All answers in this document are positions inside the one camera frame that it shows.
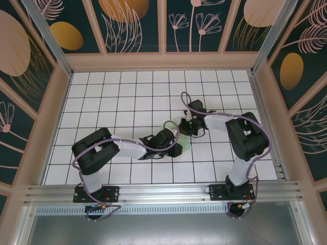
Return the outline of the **light green paper sheet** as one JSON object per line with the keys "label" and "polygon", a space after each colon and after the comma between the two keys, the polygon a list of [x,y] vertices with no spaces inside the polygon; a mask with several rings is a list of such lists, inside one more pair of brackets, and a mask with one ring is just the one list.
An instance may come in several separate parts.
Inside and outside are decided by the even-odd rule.
{"label": "light green paper sheet", "polygon": [[[176,127],[170,122],[166,123],[166,128],[171,129],[173,132],[176,131]],[[192,145],[190,143],[190,137],[182,133],[179,134],[177,143],[182,146],[182,153],[185,153],[186,151],[189,151],[192,148]]]}

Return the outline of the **grey metal panel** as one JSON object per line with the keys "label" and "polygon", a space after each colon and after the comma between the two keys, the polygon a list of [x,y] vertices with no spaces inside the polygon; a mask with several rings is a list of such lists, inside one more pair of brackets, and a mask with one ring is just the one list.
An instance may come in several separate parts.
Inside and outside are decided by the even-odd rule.
{"label": "grey metal panel", "polygon": [[259,203],[245,218],[224,213],[82,215],[24,213],[16,245],[318,245],[293,203]]}

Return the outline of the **long aluminium mounting rail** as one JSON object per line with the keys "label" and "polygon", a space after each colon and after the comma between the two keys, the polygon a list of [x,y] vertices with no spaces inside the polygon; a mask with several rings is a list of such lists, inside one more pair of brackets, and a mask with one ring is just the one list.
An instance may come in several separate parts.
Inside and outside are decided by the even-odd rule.
{"label": "long aluminium mounting rail", "polygon": [[[119,184],[119,204],[209,203],[208,183]],[[28,205],[73,204],[75,185],[29,186],[23,195]],[[260,181],[258,202],[301,201],[296,181]]]}

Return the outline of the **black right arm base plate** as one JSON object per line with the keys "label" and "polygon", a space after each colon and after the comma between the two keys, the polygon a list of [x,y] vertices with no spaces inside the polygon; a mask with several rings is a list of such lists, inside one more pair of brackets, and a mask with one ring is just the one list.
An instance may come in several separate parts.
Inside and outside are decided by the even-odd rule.
{"label": "black right arm base plate", "polygon": [[229,186],[226,184],[209,185],[209,196],[211,201],[245,201],[247,197],[254,200],[253,185],[245,183],[242,186]]}

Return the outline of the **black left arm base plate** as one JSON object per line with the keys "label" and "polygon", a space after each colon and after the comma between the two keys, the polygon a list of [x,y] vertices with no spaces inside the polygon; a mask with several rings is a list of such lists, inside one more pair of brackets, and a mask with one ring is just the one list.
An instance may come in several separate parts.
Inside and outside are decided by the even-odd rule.
{"label": "black left arm base plate", "polygon": [[[90,195],[102,203],[117,203],[119,199],[120,188],[118,186],[103,186],[98,191]],[[77,186],[74,189],[74,203],[95,202],[85,191],[83,186]]]}

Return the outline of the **aluminium side rail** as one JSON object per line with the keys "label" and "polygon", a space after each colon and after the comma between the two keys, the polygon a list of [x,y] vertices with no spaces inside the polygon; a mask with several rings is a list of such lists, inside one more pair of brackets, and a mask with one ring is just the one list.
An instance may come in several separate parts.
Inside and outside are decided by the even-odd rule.
{"label": "aluminium side rail", "polygon": [[271,138],[270,142],[271,142],[272,147],[271,147],[271,151],[270,151],[269,155],[271,157],[270,161],[273,164],[276,177],[279,181],[281,181],[281,180],[289,181],[290,179],[289,179],[289,175],[287,172],[287,168],[284,163],[281,149],[278,145],[278,140],[276,137],[276,133],[275,133],[275,130],[273,127],[273,123],[271,120],[271,116],[270,116],[270,113],[268,110],[266,100],[263,96],[263,92],[258,84],[258,80],[257,80],[256,76],[249,74],[248,77],[249,77],[250,85],[251,85],[251,88],[253,91],[253,96],[254,96],[255,102],[257,104],[257,108],[259,111],[262,125],[268,131],[269,136]]}

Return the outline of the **aluminium corner post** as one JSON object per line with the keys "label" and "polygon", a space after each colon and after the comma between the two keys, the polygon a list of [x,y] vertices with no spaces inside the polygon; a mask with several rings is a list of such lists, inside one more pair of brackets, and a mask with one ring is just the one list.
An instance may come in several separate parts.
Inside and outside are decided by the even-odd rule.
{"label": "aluminium corner post", "polygon": [[64,70],[65,74],[71,78],[72,77],[72,69],[66,59],[62,48],[59,46],[55,36],[53,35],[48,23],[42,17],[41,12],[39,11],[36,3],[34,0],[21,0],[25,9],[30,14],[32,20],[36,24],[38,30],[44,36],[46,43],[49,45],[52,53],[56,57],[57,61],[59,62],[60,66]]}
{"label": "aluminium corner post", "polygon": [[272,27],[270,28],[259,52],[256,56],[254,63],[251,67],[251,74],[255,76],[262,65],[264,64],[268,54],[272,50],[274,44],[278,40],[279,35],[283,31],[286,23],[288,22],[290,16],[296,8],[298,0],[285,0],[280,12],[278,13],[276,20],[274,21]]}

